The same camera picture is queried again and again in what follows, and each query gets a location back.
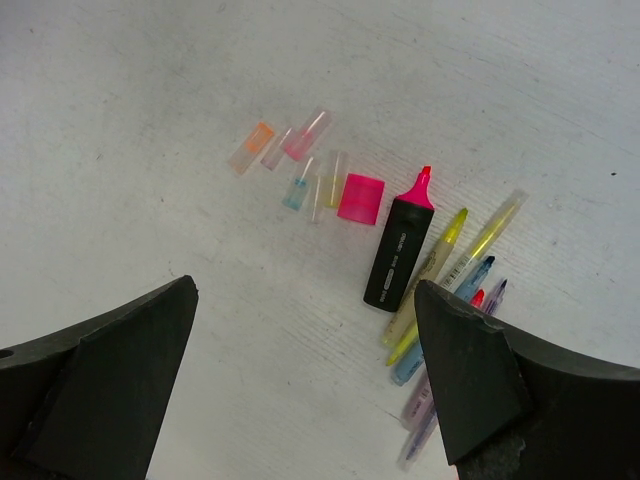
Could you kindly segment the clear pink pen cap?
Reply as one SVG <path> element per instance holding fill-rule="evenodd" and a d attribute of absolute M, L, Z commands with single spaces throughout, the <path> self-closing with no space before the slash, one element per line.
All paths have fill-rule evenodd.
<path fill-rule="evenodd" d="M 332 114 L 322 107 L 316 108 L 304 124 L 295 132 L 285 147 L 285 153 L 294 161 L 300 161 L 328 129 Z"/>

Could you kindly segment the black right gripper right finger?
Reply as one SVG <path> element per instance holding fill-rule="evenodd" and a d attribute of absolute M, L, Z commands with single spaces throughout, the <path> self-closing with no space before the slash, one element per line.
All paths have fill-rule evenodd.
<path fill-rule="evenodd" d="M 552 344 L 430 281 L 414 305 L 459 478 L 638 478 L 638 369 Z"/>

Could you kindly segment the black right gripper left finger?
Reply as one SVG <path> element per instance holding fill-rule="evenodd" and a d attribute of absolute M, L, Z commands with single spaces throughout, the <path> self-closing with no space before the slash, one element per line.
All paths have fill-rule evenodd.
<path fill-rule="evenodd" d="M 2 348 L 2 478 L 146 478 L 197 304 L 185 275 Z"/>

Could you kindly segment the thin yellow pen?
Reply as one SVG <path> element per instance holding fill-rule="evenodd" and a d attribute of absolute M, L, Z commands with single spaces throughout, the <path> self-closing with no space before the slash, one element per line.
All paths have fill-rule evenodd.
<path fill-rule="evenodd" d="M 456 262 L 452 270 L 444 277 L 439 283 L 440 286 L 446 290 L 451 290 L 452 286 L 460 282 L 459 278 L 464 273 L 472 271 L 476 264 L 480 261 L 484 253 L 490 248 L 494 241 L 501 235 L 504 229 L 509 225 L 513 217 L 518 213 L 522 204 L 527 200 L 528 194 L 520 189 L 516 189 L 510 197 L 503 202 L 493 216 L 487 221 L 483 229 L 473 240 L 471 245 L 464 251 L 463 255 Z M 416 314 L 413 317 L 413 321 L 409 324 L 409 327 L 403 334 L 402 338 L 408 334 L 411 325 L 416 320 Z M 389 361 L 389 358 L 393 354 L 394 350 L 400 343 L 401 339 L 394 347 L 391 348 L 391 354 L 389 355 L 386 365 L 393 365 L 393 361 Z"/>

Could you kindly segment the blue pen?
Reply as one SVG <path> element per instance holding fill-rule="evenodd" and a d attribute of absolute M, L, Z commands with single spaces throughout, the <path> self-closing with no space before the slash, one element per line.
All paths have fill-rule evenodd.
<path fill-rule="evenodd" d="M 454 291 L 454 295 L 470 303 L 491 270 L 494 261 L 495 257 L 493 255 L 486 257 L 459 285 Z M 417 321 L 413 322 L 408 334 L 401 339 L 389 361 L 393 361 L 395 366 L 392 372 L 392 380 L 398 386 L 406 384 L 424 363 Z"/>

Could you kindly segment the pink highlighter cap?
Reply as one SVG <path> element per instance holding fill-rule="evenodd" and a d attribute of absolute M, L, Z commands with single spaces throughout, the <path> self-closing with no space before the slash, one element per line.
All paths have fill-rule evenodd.
<path fill-rule="evenodd" d="M 384 193 L 385 182 L 356 173 L 346 178 L 337 216 L 365 225 L 375 225 Z"/>

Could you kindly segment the thin clear pen cap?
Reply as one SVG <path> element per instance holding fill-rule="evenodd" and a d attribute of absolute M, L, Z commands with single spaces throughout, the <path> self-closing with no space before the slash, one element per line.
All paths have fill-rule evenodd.
<path fill-rule="evenodd" d="M 322 176 L 314 177 L 309 193 L 309 219 L 312 224 L 319 224 L 324 210 Z"/>

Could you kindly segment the yellow highlighter pen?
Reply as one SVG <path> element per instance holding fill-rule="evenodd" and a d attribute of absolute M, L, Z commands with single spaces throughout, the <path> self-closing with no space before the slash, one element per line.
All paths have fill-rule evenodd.
<path fill-rule="evenodd" d="M 467 216 L 468 209 L 462 208 L 451 220 L 445 232 L 428 254 L 402 299 L 399 309 L 390 320 L 382 335 L 381 340 L 385 346 L 394 347 L 402 338 L 409 324 L 413 321 L 413 317 L 415 316 L 413 312 L 413 296 L 418 282 L 421 280 L 433 281 L 437 278 L 454 249 Z"/>

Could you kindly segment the clear purple pen cap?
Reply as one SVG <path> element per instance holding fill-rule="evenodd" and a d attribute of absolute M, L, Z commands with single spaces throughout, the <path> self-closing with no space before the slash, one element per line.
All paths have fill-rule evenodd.
<path fill-rule="evenodd" d="M 295 136 L 296 131 L 293 127 L 288 127 L 283 130 L 269 146 L 265 155 L 261 159 L 261 164 L 270 171 L 274 171 L 285 155 L 286 147 L 291 143 Z"/>

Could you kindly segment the clear blue pen cap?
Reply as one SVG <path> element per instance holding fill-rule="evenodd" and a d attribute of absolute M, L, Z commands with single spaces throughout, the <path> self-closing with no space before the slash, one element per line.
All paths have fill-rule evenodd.
<path fill-rule="evenodd" d="M 295 211 L 301 209 L 316 176 L 317 167 L 318 161 L 314 156 L 308 155 L 299 161 L 297 170 L 282 200 L 285 207 Z"/>

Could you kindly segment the clear orange pen cap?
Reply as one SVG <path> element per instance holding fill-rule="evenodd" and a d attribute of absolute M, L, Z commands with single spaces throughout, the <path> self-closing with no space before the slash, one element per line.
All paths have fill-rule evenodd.
<path fill-rule="evenodd" d="M 229 160 L 232 170 L 243 175 L 272 140 L 274 130 L 265 122 L 259 122 Z"/>

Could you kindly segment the red pen clear cap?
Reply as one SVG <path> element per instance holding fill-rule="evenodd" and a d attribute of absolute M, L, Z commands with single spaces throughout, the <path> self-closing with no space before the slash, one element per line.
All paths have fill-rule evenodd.
<path fill-rule="evenodd" d="M 473 288 L 471 294 L 466 296 L 457 294 L 457 297 L 473 307 L 480 307 L 484 301 L 485 292 L 483 289 Z M 421 373 L 420 380 L 401 415 L 402 425 L 408 431 L 416 429 L 432 404 L 431 387 L 426 369 L 422 368 Z"/>

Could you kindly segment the clear yellow pen cap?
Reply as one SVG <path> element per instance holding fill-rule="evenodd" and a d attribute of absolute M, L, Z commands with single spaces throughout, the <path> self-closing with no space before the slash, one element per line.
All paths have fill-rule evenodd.
<path fill-rule="evenodd" d="M 321 198 L 324 207 L 339 207 L 348 175 L 348 163 L 349 155 L 346 152 L 340 150 L 330 152 L 321 182 Z"/>

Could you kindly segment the grey black pen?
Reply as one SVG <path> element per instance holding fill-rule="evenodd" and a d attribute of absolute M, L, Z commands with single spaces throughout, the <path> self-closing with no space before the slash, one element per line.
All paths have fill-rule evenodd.
<path fill-rule="evenodd" d="M 482 305 L 476 308 L 483 313 L 495 313 L 502 303 L 507 284 L 507 279 L 501 280 L 488 294 L 485 293 Z M 405 442 L 398 460 L 398 464 L 403 470 L 408 471 L 417 460 L 437 424 L 437 415 L 432 395 L 432 404 L 429 406 L 421 422 L 415 430 L 407 430 L 409 437 Z"/>

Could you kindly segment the black pink highlighter body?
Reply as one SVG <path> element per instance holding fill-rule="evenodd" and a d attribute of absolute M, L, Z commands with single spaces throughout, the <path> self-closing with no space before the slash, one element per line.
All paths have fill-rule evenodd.
<path fill-rule="evenodd" d="M 435 213 L 430 180 L 431 167 L 424 166 L 413 187 L 392 201 L 363 296 L 371 307 L 399 309 Z"/>

